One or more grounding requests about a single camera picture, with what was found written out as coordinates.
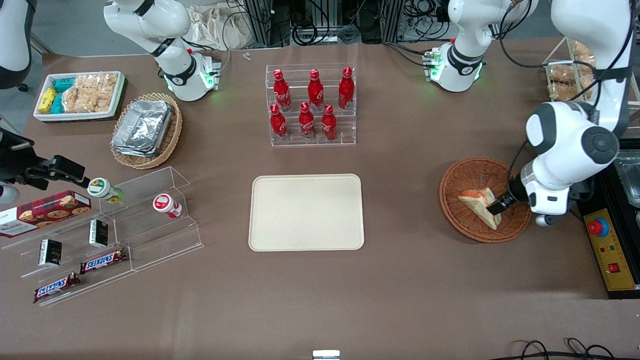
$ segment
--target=aluminum foil container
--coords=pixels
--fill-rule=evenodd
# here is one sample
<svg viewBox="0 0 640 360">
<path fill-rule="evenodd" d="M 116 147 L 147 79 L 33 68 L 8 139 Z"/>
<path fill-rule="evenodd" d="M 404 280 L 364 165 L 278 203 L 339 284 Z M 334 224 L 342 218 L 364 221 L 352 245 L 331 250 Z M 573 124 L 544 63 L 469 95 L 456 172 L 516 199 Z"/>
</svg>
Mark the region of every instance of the aluminum foil container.
<svg viewBox="0 0 640 360">
<path fill-rule="evenodd" d="M 171 105 L 164 101 L 138 100 L 127 110 L 111 147 L 120 154 L 156 156 L 171 119 Z"/>
</svg>

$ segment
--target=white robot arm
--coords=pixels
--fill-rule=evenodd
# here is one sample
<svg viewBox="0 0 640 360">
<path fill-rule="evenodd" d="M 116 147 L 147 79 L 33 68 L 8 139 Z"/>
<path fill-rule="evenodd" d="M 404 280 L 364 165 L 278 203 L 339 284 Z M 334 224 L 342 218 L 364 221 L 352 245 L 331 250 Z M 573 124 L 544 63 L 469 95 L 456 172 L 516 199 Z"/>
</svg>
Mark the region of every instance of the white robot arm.
<svg viewBox="0 0 640 360">
<path fill-rule="evenodd" d="M 538 0 L 451 0 L 449 18 L 458 26 L 455 42 L 434 47 L 426 54 L 428 80 L 451 92 L 462 92 L 477 79 L 493 37 L 489 25 L 516 22 L 528 17 L 536 9 Z"/>
<path fill-rule="evenodd" d="M 184 101 L 195 101 L 217 86 L 208 56 L 191 54 L 180 37 L 190 27 L 189 13 L 175 0 L 118 0 L 104 7 L 104 19 L 115 33 L 156 59 L 169 89 Z"/>
<path fill-rule="evenodd" d="M 31 23 L 36 0 L 0 0 L 0 89 L 20 85 L 31 68 Z"/>
<path fill-rule="evenodd" d="M 628 0 L 555 0 L 552 20 L 564 35 L 588 46 L 600 79 L 587 102 L 545 102 L 527 121 L 527 139 L 538 155 L 509 183 L 510 192 L 488 207 L 500 213 L 528 202 L 538 225 L 551 225 L 577 200 L 575 185 L 611 164 L 628 126 L 631 48 Z"/>
</svg>

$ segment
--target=woven basket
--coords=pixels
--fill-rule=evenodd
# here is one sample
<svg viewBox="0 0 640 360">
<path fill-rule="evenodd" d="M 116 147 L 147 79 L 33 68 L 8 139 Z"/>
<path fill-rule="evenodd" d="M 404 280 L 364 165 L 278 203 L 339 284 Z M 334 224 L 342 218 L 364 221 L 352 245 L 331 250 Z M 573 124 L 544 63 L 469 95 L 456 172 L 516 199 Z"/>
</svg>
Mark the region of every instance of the woven basket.
<svg viewBox="0 0 640 360">
<path fill-rule="evenodd" d="M 458 199 L 466 190 L 490 188 L 496 197 L 507 191 L 508 168 L 490 158 L 460 160 L 451 165 L 440 182 L 440 204 L 451 224 L 464 235 L 483 243 L 502 243 L 522 234 L 531 220 L 531 210 L 520 204 L 502 213 L 497 230 L 488 227 L 471 209 Z"/>
<path fill-rule="evenodd" d="M 175 146 L 178 145 L 178 138 L 180 137 L 180 132 L 182 131 L 182 114 L 180 114 L 180 109 L 178 109 L 178 104 L 176 104 L 171 97 L 165 94 L 157 94 L 154 92 L 153 94 L 142 95 L 141 97 L 137 98 L 134 101 L 137 101 L 137 100 L 150 100 L 150 101 L 162 100 L 164 102 L 167 102 L 168 104 L 171 104 L 171 107 L 173 108 L 170 123 L 166 128 L 166 132 L 164 133 L 164 140 L 162 142 L 162 145 L 160 146 L 160 153 L 158 155 L 154 156 L 153 158 L 143 158 L 141 156 L 131 156 L 131 155 L 120 154 L 119 152 L 116 152 L 115 150 L 113 150 L 113 148 L 111 149 L 113 156 L 116 158 L 116 160 L 119 163 L 123 165 L 127 165 L 128 167 L 137 168 L 139 170 L 145 170 L 148 168 L 154 168 L 164 163 L 169 158 L 169 156 L 171 156 L 171 153 L 173 152 L 173 150 L 175 150 Z M 116 123 L 115 129 L 113 130 L 114 135 L 116 131 L 118 131 L 118 128 L 122 123 L 122 118 L 124 118 L 124 115 L 127 113 L 127 111 L 129 110 L 131 105 L 134 103 L 134 101 L 132 101 L 129 105 L 127 105 L 126 109 L 124 109 L 121 112 L 120 117 L 118 118 L 118 122 Z"/>
</svg>

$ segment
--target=yellow control panel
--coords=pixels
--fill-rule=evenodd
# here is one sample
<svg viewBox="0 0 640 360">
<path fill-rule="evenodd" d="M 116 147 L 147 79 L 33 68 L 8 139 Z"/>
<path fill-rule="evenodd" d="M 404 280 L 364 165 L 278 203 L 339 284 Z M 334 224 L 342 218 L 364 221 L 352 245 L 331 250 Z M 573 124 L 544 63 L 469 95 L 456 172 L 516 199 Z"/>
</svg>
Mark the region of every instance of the yellow control panel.
<svg viewBox="0 0 640 360">
<path fill-rule="evenodd" d="M 627 265 L 609 212 L 596 211 L 584 217 L 591 246 L 598 259 L 602 277 L 609 291 L 634 290 L 635 282 Z"/>
</svg>

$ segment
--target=brown table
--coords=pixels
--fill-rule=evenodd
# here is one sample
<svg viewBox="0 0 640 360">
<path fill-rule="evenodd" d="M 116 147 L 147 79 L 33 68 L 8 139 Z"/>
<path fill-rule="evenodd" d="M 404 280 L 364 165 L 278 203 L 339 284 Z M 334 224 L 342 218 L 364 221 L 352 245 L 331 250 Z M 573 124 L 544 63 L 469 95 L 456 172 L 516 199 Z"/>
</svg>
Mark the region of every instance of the brown table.
<svg viewBox="0 0 640 360">
<path fill-rule="evenodd" d="M 540 63 L 557 41 L 506 43 L 520 61 Z M 576 219 L 532 223 L 515 241 L 485 245 L 441 212 L 438 184 L 454 161 L 510 161 L 529 114 L 545 101 L 538 70 L 510 64 L 494 44 L 477 83 L 451 94 L 381 45 L 250 52 L 251 62 L 234 53 L 219 91 L 179 103 L 184 129 L 165 164 L 191 181 L 189 212 L 206 246 L 51 308 L 31 304 L 35 284 L 19 279 L 14 255 L 0 253 L 3 359 L 309 359 L 313 349 L 337 348 L 347 360 L 478 360 L 515 354 L 518 340 L 566 350 L 567 336 L 639 357 L 640 303 L 604 300 Z M 167 92 L 150 56 L 44 60 L 46 74 L 122 71 L 125 103 Z M 342 61 L 358 66 L 358 145 L 272 149 L 265 66 Z M 90 177 L 119 183 L 144 174 L 113 159 L 112 129 L 30 119 L 25 135 L 40 156 L 64 154 Z M 360 250 L 249 249 L 253 179 L 345 172 L 362 179 Z M 52 183 L 50 192 L 67 188 Z M 22 200 L 42 195 L 22 189 Z"/>
</svg>

